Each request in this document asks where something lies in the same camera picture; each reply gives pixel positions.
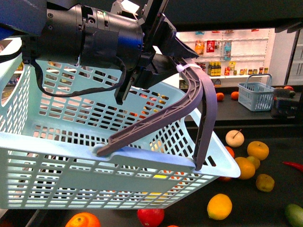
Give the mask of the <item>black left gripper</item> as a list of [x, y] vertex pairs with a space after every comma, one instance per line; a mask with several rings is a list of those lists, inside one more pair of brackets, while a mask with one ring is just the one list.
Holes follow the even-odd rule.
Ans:
[[177, 73], [172, 58], [196, 58], [198, 54], [177, 38], [177, 30], [164, 10], [167, 0], [149, 0], [143, 7], [138, 24], [142, 29], [140, 58], [134, 69], [126, 73], [115, 91], [117, 104], [126, 99], [132, 86], [150, 88]]

